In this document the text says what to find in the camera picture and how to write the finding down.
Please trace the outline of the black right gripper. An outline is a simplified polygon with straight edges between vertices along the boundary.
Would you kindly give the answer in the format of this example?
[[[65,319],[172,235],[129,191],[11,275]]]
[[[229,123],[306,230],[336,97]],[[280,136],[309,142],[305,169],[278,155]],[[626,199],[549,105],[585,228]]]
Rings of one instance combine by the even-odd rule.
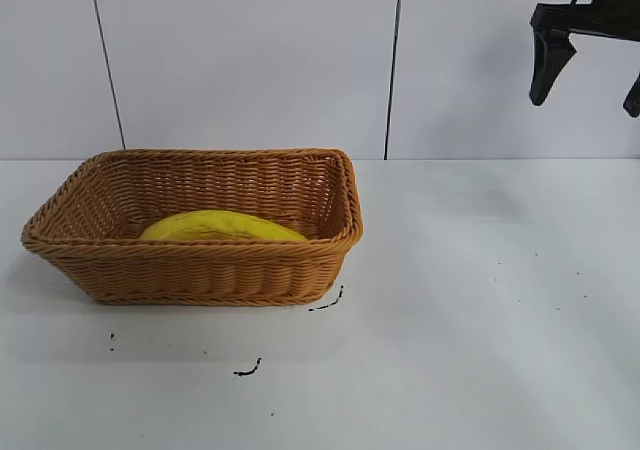
[[[638,41],[639,0],[538,3],[530,25],[534,36],[534,68],[529,98],[534,106],[541,106],[560,73],[577,53],[570,34]],[[629,90],[623,108],[632,118],[640,116],[640,76]]]

